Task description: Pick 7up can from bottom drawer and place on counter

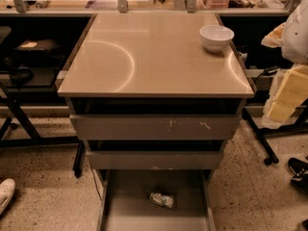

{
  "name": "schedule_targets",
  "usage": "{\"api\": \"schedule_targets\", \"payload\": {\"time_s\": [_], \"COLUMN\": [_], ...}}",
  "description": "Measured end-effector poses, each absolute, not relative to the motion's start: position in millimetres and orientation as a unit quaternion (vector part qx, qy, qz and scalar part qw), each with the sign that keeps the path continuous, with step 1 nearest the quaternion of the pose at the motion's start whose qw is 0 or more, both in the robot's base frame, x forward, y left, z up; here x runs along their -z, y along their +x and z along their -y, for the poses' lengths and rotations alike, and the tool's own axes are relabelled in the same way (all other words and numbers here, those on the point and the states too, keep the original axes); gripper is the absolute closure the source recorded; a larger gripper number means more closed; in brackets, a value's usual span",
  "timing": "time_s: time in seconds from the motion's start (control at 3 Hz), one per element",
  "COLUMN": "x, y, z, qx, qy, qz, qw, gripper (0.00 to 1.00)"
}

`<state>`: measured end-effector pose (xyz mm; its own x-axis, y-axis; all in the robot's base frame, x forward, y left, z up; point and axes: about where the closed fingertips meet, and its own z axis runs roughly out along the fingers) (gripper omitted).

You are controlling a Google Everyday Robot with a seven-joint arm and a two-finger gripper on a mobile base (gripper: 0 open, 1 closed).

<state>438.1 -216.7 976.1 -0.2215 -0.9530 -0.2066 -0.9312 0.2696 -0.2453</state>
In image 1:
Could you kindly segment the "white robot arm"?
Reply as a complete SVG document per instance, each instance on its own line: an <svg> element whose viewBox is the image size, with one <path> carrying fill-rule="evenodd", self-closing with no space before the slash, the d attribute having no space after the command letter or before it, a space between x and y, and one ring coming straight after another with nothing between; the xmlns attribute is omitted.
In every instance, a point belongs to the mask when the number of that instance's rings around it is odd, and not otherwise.
<svg viewBox="0 0 308 231"><path fill-rule="evenodd" d="M263 110L262 124L276 129L308 98L308 0L300 0L288 19L267 34L261 44L280 47L282 57L293 63L273 78Z"/></svg>

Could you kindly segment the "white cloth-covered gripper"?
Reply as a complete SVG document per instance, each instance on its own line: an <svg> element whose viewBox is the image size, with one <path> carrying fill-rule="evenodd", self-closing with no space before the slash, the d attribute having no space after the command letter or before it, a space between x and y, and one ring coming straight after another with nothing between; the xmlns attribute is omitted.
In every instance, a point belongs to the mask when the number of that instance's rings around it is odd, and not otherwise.
<svg viewBox="0 0 308 231"><path fill-rule="evenodd" d="M261 40L263 46L276 48L282 46L285 22L275 27ZM285 123L308 98L308 65L294 64L283 76L281 86L273 97L266 117L277 123Z"/></svg>

